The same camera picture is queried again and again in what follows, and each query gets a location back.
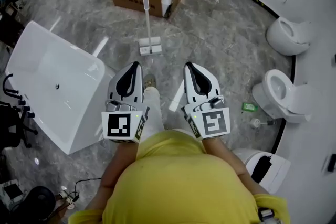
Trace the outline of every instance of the person's arm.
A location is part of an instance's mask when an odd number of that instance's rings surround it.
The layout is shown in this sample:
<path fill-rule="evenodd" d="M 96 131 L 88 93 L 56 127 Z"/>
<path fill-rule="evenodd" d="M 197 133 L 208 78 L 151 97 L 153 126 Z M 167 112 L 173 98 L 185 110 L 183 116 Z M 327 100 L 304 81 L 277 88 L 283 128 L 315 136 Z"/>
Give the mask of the person's arm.
<path fill-rule="evenodd" d="M 254 194 L 268 194 L 268 192 L 256 183 L 248 173 L 244 163 L 232 153 L 219 137 L 202 140 L 207 154 L 216 156 L 226 161 L 236 172 L 244 186 Z"/>
<path fill-rule="evenodd" d="M 122 172 L 136 159 L 138 144 L 119 144 L 112 161 L 101 177 L 97 194 L 86 210 L 104 210 Z"/>

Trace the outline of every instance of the toilet lid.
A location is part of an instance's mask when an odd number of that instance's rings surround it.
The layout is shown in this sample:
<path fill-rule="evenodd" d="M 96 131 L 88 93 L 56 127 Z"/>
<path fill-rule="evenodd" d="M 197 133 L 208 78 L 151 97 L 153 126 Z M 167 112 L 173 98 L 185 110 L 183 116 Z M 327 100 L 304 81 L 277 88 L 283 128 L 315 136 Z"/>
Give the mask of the toilet lid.
<path fill-rule="evenodd" d="M 269 70 L 264 79 L 264 91 L 271 102 L 288 108 L 292 103 L 293 83 L 280 70 Z"/>
<path fill-rule="evenodd" d="M 312 111 L 312 96 L 312 88 L 309 85 L 295 86 L 288 110 L 295 114 L 310 114 Z"/>

